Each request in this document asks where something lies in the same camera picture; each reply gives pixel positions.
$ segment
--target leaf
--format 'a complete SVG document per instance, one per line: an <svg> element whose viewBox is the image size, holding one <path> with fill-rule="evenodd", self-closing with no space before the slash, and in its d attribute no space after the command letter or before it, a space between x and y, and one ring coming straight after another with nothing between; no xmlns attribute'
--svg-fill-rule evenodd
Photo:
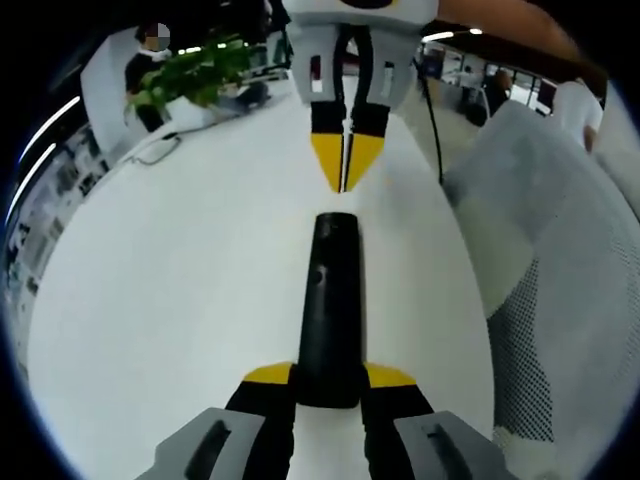
<svg viewBox="0 0 640 480"><path fill-rule="evenodd" d="M227 48L218 48L220 43ZM237 34L214 34L200 51L169 58L159 70L147 73L141 82L143 90L131 103L162 109L184 96L200 106L212 105L226 84L242 84L251 51Z"/></svg>

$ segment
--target black cylindrical object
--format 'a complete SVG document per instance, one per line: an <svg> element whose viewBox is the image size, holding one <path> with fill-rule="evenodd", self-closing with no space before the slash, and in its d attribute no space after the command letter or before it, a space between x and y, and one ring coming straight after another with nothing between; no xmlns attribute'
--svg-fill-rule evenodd
<svg viewBox="0 0 640 480"><path fill-rule="evenodd" d="M364 372L360 249L354 215L316 218L294 370L296 400L302 405L358 405Z"/></svg>

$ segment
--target black cable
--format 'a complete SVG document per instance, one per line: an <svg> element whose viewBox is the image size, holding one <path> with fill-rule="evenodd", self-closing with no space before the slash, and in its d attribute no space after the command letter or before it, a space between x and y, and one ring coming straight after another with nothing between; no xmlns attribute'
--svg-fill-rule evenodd
<svg viewBox="0 0 640 480"><path fill-rule="evenodd" d="M422 73L420 72L420 65L416 59L413 59L413 66L416 69L416 73L418 75L418 83L420 83L420 87L422 88L422 93L427 99L427 105L429 105L429 116L431 117L431 124L433 125L433 135L436 138L436 151L438 152L438 183L442 185L443 176L442 176L442 149L440 148L440 136L438 135L438 126L436 125L436 117L433 113L433 102L431 101L431 93L429 92L429 82L424 79Z"/></svg>

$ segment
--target yellow fingertip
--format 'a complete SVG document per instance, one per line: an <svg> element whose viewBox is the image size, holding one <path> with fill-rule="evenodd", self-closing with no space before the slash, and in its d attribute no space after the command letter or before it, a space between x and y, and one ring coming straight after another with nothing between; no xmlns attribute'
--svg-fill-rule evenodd
<svg viewBox="0 0 640 480"><path fill-rule="evenodd" d="M359 133L353 134L349 150L349 170L347 171L345 188L347 192L356 186L374 160L380 155L383 147L384 137L373 137Z"/></svg>
<svg viewBox="0 0 640 480"><path fill-rule="evenodd" d="M331 189L339 193L342 176L342 134L312 133L311 144Z"/></svg>

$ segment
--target white table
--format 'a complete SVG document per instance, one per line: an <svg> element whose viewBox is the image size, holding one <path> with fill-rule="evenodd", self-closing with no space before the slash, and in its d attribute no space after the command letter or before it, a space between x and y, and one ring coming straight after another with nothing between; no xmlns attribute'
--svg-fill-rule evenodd
<svg viewBox="0 0 640 480"><path fill-rule="evenodd" d="M40 285L28 361L53 437L87 478L136 477L247 372L295 361L314 220L326 211L360 220L368 359L410 373L436 410L491 435L480 295L416 143L392 117L384 153L336 195L309 125L289 95L185 135L153 167L123 165L73 217ZM299 408L295 435L289 478L369 478L359 409Z"/></svg>

